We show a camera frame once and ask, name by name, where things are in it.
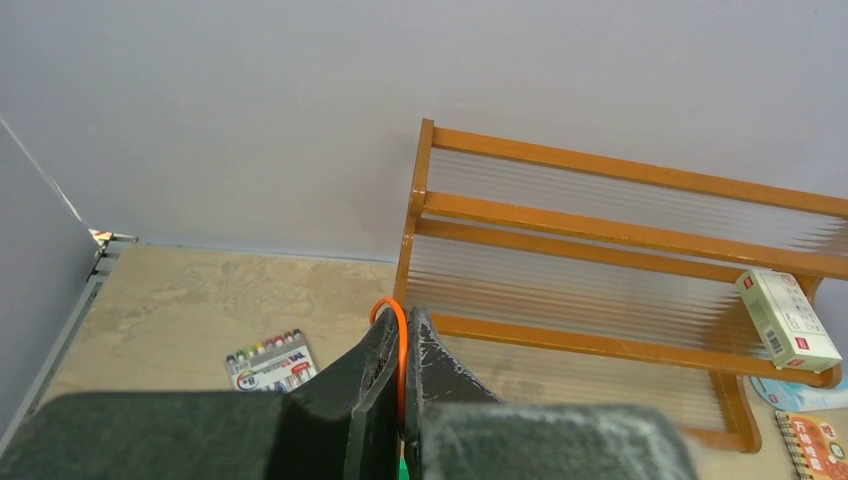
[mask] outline book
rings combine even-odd
[[[806,413],[778,410],[775,415],[799,478],[848,480],[845,443],[833,426]]]
[[[233,389],[240,392],[290,392],[318,375],[298,329],[227,355],[225,363]]]
[[[790,412],[831,410],[848,407],[848,380],[842,377],[835,388],[825,390],[800,383],[751,377],[751,385],[774,408]]]

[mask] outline spiral binding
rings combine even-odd
[[[811,468],[810,464],[806,463],[807,456],[801,451],[801,444],[798,442],[798,435],[795,434],[795,430],[792,429],[792,424],[789,422],[789,415],[784,412],[775,413],[777,414],[777,426],[780,428],[780,433],[789,448],[789,456],[798,472],[798,478],[802,480],[812,479],[813,475],[807,472],[807,469]]]

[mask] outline marker box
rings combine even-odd
[[[842,361],[795,277],[747,270],[736,288],[775,367],[819,373]]]
[[[255,353],[247,358],[241,351],[228,355],[225,364],[233,389],[241,392],[290,392],[318,375],[306,338],[300,330],[287,333],[286,339],[286,342],[267,339],[261,344],[261,350],[258,348],[260,344],[249,347]]]

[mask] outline orange wooden shelf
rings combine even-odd
[[[771,268],[794,274],[811,301],[814,301],[823,278],[848,280],[848,258],[842,256],[745,243],[433,191],[428,189],[433,149],[848,218],[848,200],[842,198],[437,128],[432,120],[424,119],[395,281],[394,296],[401,303],[406,299],[410,262],[418,235],[722,283],[735,282],[744,269],[750,266]],[[446,280],[450,278],[449,275],[439,278],[444,284],[436,291],[451,302],[471,301],[470,296],[481,295],[479,288],[466,292],[462,282]],[[512,300],[501,299],[498,291],[492,290],[485,295],[488,297],[481,301],[491,308],[504,308],[512,313],[517,308],[514,302],[510,303]],[[555,302],[549,302],[548,306],[540,302],[540,305],[537,310],[546,314],[557,308]],[[727,431],[686,430],[700,437],[707,445],[720,448],[755,452],[761,445],[759,430],[741,385],[743,376],[775,378],[816,387],[833,387],[842,378],[841,366],[818,374],[791,369],[777,370],[771,361],[744,351],[634,341],[622,339],[620,335],[613,335],[613,332],[609,336],[586,334],[446,315],[440,313],[437,307],[431,310],[436,326],[446,335],[706,370],[710,372]],[[725,313],[720,317],[722,320],[716,320],[716,336],[720,336],[721,332],[741,328],[739,321],[749,321],[742,318],[745,314],[739,311]],[[674,321],[673,312],[670,312],[670,330],[675,328]],[[607,324],[608,319],[598,319],[599,327]],[[684,325],[678,328],[683,331],[691,327]]]

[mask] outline notebook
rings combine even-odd
[[[777,411],[775,415],[798,478],[848,480],[846,443],[831,425],[806,413]]]

